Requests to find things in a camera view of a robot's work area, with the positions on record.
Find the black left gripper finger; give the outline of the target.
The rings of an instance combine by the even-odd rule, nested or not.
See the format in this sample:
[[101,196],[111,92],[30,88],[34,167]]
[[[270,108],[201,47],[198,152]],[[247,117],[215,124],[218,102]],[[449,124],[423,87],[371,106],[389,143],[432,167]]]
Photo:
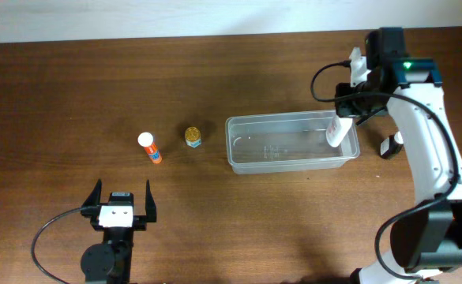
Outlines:
[[146,182],[145,193],[145,213],[147,222],[157,222],[157,208],[152,195],[150,181]]
[[102,181],[97,180],[91,193],[82,204],[82,211],[95,211],[100,208],[100,197],[102,192]]

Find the white spray bottle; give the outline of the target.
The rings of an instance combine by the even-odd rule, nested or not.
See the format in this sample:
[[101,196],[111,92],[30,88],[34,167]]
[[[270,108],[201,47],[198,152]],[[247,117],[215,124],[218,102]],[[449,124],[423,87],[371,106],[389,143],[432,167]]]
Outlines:
[[352,118],[341,118],[335,114],[325,132],[328,144],[333,148],[337,148],[347,135],[352,124]]

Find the orange Redoxon tablet tube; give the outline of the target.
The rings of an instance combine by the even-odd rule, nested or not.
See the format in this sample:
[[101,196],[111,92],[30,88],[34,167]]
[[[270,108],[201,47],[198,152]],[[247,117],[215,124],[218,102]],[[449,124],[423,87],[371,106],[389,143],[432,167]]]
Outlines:
[[141,133],[137,138],[137,142],[144,148],[153,163],[159,164],[162,162],[163,158],[158,147],[155,145],[154,137],[151,133]]

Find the small gold-lidded balm jar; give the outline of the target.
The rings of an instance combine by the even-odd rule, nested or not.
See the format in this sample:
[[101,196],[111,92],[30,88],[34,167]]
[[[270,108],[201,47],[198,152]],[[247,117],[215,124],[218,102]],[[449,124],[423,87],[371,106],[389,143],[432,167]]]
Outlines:
[[201,145],[201,132],[197,127],[189,127],[185,131],[186,144],[192,148]]

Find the dark bottle white cap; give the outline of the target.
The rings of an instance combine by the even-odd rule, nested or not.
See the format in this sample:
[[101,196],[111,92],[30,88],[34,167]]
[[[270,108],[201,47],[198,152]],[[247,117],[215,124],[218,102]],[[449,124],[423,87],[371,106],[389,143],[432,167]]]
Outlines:
[[400,132],[390,135],[381,142],[380,157],[391,159],[402,150],[403,146],[404,141]]

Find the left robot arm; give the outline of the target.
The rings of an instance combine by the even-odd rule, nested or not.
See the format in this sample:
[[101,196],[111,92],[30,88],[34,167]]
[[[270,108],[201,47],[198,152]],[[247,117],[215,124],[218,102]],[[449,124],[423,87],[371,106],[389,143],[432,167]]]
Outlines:
[[145,231],[157,221],[156,203],[150,183],[145,186],[145,213],[136,215],[131,192],[113,192],[108,201],[101,201],[102,181],[82,204],[81,215],[88,218],[92,228],[103,234],[100,243],[88,247],[81,257],[81,270],[86,283],[128,283],[133,255],[133,236]]

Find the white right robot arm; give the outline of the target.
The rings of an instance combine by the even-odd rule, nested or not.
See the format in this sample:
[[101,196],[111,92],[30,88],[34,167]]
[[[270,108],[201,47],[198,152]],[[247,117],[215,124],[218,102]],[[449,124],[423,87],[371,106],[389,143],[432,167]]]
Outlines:
[[364,121],[381,110],[402,137],[415,186],[415,206],[381,226],[389,231],[388,252],[355,270],[353,283],[432,283],[462,267],[462,158],[445,114],[436,63],[413,58],[401,28],[379,28],[354,49],[345,66],[349,83],[336,88],[336,115],[326,133],[338,146],[352,118]]

